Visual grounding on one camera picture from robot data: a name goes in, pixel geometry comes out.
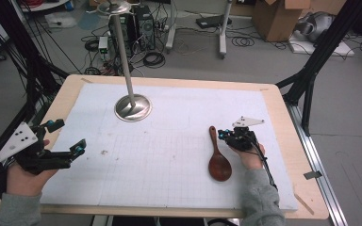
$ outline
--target desk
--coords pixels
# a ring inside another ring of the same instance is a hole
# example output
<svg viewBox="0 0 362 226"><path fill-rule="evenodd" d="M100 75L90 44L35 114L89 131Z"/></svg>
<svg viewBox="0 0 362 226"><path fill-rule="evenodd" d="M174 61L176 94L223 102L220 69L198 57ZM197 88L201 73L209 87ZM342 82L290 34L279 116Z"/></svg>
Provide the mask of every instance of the desk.
<svg viewBox="0 0 362 226"><path fill-rule="evenodd" d="M270 117L274 132L278 139L288 175L292 181L299 209L287 212L287 218L328 218L321 192L316 181L306 180L304 173L310 172L303 147L292 124L287 108L277 86L269 84L230 83L214 81L194 81L176 79L133 78L134 85L156 87L210 88L210 89L245 89L261 91ZM125 84L122 77L71 75L63 84L57 98L52 103L43 121L64 119L70 113L78 93L86 83ZM51 140L50 149L58 137L58 132L47 134ZM243 218L239 210L232 209L189 209L189 208L142 208L113 206L80 206L44 204L43 213L62 214L94 214L94 215L132 215L161 217L206 217L206 218Z"/></svg>

